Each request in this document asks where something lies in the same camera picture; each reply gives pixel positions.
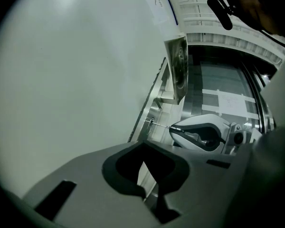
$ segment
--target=white ceiling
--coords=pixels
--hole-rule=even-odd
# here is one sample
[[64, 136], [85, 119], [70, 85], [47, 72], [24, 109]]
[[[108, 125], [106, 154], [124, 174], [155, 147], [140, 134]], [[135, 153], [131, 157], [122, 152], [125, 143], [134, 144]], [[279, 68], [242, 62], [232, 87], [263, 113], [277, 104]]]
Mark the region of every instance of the white ceiling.
[[[285, 60], [285, 48], [231, 16], [232, 30], [225, 30], [207, 0], [177, 0], [189, 45], [210, 45], [250, 53], [277, 68]], [[285, 38], [275, 36], [285, 43]]]

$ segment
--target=white paper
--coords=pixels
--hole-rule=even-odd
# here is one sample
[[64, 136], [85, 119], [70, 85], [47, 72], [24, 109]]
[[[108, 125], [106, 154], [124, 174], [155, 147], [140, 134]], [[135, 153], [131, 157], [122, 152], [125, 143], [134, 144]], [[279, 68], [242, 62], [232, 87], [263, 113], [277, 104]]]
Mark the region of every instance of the white paper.
[[229, 114], [247, 117], [245, 96], [218, 91], [218, 103], [220, 114]]
[[162, 5], [161, 0], [146, 0], [146, 1], [152, 11], [155, 23], [165, 22], [169, 19], [167, 11]]

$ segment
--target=paper sign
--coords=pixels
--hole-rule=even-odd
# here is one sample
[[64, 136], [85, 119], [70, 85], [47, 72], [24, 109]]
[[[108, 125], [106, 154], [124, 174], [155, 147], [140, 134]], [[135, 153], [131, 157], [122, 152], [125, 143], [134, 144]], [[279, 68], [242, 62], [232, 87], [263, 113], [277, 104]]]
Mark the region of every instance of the paper sign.
[[247, 117], [245, 96], [218, 91], [218, 104], [220, 114], [229, 114]]
[[167, 11], [162, 5], [161, 0], [146, 0], [146, 1], [152, 11], [155, 23], [165, 22], [169, 19]]

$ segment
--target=white wall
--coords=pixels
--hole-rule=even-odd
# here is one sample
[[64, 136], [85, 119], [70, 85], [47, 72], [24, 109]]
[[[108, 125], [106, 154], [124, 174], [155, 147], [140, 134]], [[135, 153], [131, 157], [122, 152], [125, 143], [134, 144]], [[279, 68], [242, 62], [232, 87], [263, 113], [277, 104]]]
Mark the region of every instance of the white wall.
[[0, 182], [127, 142], [165, 56], [145, 0], [19, 0], [0, 29]]

